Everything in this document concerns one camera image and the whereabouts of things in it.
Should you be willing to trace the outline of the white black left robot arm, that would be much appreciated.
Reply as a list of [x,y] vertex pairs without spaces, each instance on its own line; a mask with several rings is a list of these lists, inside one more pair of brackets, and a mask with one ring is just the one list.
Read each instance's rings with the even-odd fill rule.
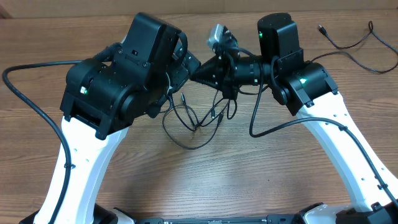
[[62,135],[49,191],[25,223],[133,223],[96,198],[109,162],[133,121],[155,118],[199,61],[177,27],[140,12],[120,43],[72,66],[60,109]]

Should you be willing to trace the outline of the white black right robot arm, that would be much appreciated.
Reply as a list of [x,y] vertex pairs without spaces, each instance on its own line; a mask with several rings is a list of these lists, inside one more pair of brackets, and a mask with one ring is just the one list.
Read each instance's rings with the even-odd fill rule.
[[257,30],[260,55],[240,48],[225,26],[214,26],[208,45],[215,56],[190,78],[229,100],[236,99],[243,85],[270,88],[274,99],[294,116],[294,123],[304,124],[318,140],[351,200],[345,206],[316,203],[280,221],[396,223],[397,178],[355,125],[331,75],[316,60],[304,60],[291,16],[283,12],[264,16]]

